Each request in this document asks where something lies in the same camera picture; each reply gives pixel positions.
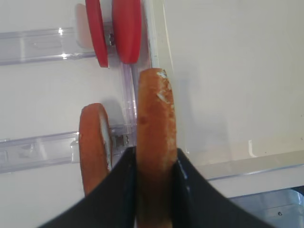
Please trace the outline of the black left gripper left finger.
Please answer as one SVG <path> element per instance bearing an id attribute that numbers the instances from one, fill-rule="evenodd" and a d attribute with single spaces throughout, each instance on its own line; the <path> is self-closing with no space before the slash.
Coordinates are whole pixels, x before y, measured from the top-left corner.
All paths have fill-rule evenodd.
<path id="1" fill-rule="evenodd" d="M 44 228 L 133 228 L 136 148 L 127 148 L 110 174 L 87 196 Z"/>

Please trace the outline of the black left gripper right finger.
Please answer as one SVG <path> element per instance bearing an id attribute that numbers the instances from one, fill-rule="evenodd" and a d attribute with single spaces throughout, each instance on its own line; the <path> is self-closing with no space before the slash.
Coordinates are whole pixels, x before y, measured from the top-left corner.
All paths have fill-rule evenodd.
<path id="1" fill-rule="evenodd" d="M 172 171 L 171 219 L 174 228 L 268 228 L 270 225 L 217 191 L 181 149 Z"/>

